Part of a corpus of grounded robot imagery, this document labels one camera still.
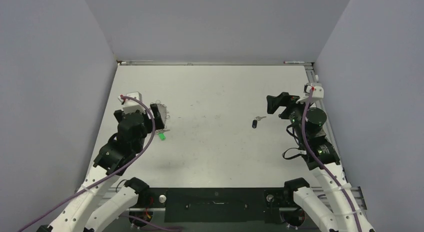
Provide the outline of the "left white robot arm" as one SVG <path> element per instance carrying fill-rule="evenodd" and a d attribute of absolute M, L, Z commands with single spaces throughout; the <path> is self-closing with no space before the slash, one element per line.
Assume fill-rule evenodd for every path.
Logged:
<path fill-rule="evenodd" d="M 165 118 L 160 104 L 151 104 L 149 112 L 138 103 L 124 105 L 114 111 L 117 132 L 99 150 L 77 196 L 72 198 L 50 224 L 38 231 L 103 231 L 126 209 L 145 206 L 149 200 L 149 185 L 133 177 L 103 205 L 100 201 L 124 174 L 127 165 L 143 150 L 148 134 L 163 129 Z"/>

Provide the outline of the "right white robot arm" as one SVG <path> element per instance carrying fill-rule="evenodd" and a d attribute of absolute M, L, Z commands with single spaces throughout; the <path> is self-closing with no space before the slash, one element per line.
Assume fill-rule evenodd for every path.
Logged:
<path fill-rule="evenodd" d="M 324 204 L 303 178 L 285 182 L 283 201 L 289 206 L 297 205 L 320 231 L 374 231 L 354 198 L 334 146 L 326 137 L 323 126 L 327 114 L 312 106 L 323 97 L 324 90 L 318 87 L 310 87 L 304 97 L 287 92 L 266 97 L 268 114 L 284 107 L 279 118 L 290 122 L 291 135 L 298 142 L 299 156 L 318 181 L 328 204 Z"/>

